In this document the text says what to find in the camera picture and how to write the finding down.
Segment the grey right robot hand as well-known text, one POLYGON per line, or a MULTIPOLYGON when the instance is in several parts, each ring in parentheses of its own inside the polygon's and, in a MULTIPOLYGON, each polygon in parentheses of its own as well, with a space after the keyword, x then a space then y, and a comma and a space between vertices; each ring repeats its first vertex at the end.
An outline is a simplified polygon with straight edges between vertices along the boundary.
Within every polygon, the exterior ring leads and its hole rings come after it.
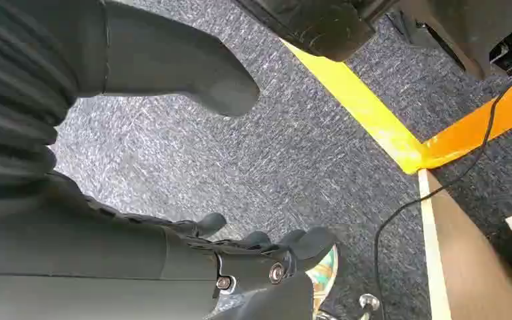
POLYGON ((236 117, 259 88, 222 42, 117 1, 0 1, 0 319, 318 319, 339 257, 327 229, 212 240, 226 220, 122 213, 55 170, 80 97, 184 95, 236 117))

